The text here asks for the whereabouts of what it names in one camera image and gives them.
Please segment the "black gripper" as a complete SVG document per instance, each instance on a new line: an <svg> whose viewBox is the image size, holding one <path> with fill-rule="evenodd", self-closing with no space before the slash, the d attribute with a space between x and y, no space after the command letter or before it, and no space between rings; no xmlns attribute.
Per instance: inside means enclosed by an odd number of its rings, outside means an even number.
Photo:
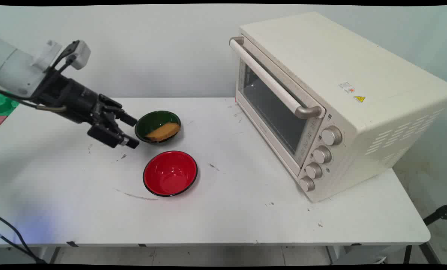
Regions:
<svg viewBox="0 0 447 270"><path fill-rule="evenodd" d="M124 133L117 124L116 119L119 119L133 127L138 121L123 110L122 104L104 94L98 95L79 82L58 74L57 70L52 69L47 72L44 80L37 87L36 93L31 102L46 107L66 107L65 111L57 114L77 124L93 125L88 130L88 136L95 140L111 148L121 145L135 149L139 145L137 139ZM104 121L93 124L94 119L91 115L98 101L102 105L101 111L107 115L112 114L114 117L108 117Z"/></svg>

